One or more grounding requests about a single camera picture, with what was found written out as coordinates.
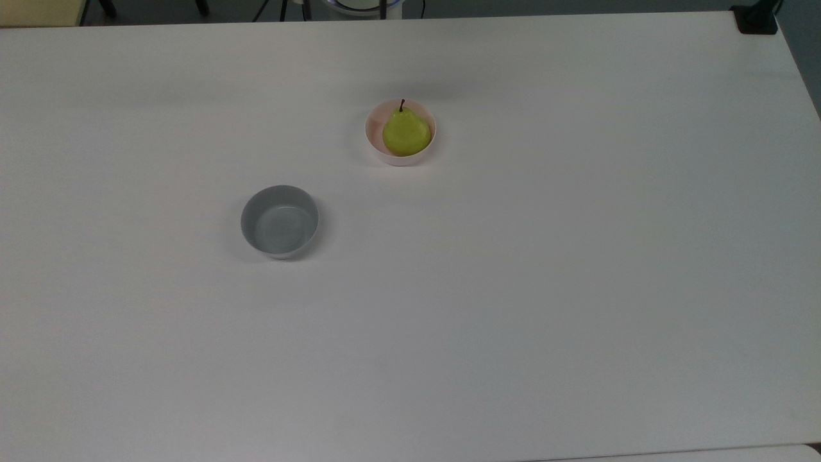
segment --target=floor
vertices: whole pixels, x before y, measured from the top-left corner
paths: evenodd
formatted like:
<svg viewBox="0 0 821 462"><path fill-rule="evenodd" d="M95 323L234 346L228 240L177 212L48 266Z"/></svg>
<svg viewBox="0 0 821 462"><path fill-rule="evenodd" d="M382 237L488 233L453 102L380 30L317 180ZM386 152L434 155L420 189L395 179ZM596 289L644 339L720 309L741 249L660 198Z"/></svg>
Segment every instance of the floor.
<svg viewBox="0 0 821 462"><path fill-rule="evenodd" d="M264 0L208 0L210 15L201 16L195 0L113 0L117 18L103 14L98 0L87 0L82 25L190 24L250 22ZM313 0L315 21L326 21L328 9ZM405 0L403 16L418 18L423 0ZM426 0L425 18L529 16L624 12L726 11L752 0ZM269 0L259 21L278 21L282 0ZM821 114L821 2L785 0L778 20L792 54ZM299 5L289 3L286 21L302 21Z"/></svg>

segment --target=pink bowl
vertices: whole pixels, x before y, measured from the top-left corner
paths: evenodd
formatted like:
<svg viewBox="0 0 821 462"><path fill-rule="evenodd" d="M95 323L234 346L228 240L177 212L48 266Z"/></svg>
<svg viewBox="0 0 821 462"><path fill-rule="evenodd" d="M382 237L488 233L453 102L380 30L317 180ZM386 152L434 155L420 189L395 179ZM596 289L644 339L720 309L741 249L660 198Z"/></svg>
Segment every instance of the pink bowl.
<svg viewBox="0 0 821 462"><path fill-rule="evenodd" d="M413 112L428 123L430 143L423 150L413 155L395 155L385 146L385 141L382 139L382 129L401 102L402 100L397 98L381 103L368 114L368 119L365 121L365 136L368 137L368 143L373 148L374 154L384 162L396 166L412 165L422 160L430 152L430 147L436 138L436 119L433 118L433 114L421 103L405 98L405 107L413 109Z"/></svg>

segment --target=pear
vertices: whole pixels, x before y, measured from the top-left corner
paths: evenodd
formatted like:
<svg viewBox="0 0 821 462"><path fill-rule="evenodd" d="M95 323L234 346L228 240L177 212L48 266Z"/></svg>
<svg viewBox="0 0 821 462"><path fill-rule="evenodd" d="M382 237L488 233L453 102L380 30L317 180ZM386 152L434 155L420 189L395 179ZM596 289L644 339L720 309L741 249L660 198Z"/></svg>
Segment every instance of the pear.
<svg viewBox="0 0 821 462"><path fill-rule="evenodd" d="M401 157L416 154L430 143L428 123L410 108L403 108L404 105L403 99L382 130L385 146Z"/></svg>

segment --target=chair leg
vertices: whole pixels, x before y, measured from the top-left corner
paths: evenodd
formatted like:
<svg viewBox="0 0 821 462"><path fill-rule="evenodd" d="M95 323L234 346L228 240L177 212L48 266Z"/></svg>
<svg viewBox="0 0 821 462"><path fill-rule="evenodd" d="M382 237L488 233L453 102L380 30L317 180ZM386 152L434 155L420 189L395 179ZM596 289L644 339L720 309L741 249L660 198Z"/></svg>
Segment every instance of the chair leg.
<svg viewBox="0 0 821 462"><path fill-rule="evenodd" d="M202 16L207 16L211 10L208 8L208 2L206 0L196 0L197 2L197 9L200 10L200 14Z"/></svg>
<svg viewBox="0 0 821 462"><path fill-rule="evenodd" d="M282 0L282 7L279 8L279 22L285 21L285 10L288 8L288 0Z"/></svg>
<svg viewBox="0 0 821 462"><path fill-rule="evenodd" d="M100 6L103 7L106 16L117 17L117 9L111 3L111 0L100 0Z"/></svg>

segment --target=gray bowl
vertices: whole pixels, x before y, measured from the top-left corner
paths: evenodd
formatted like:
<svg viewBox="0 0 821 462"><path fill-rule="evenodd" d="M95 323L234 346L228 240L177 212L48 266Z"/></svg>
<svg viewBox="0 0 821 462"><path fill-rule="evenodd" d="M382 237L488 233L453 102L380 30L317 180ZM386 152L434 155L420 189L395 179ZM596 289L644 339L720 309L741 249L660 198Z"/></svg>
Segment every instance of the gray bowl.
<svg viewBox="0 0 821 462"><path fill-rule="evenodd" d="M319 226L319 210L310 194L298 187L271 186L245 204L241 224L251 246L285 260L308 247Z"/></svg>

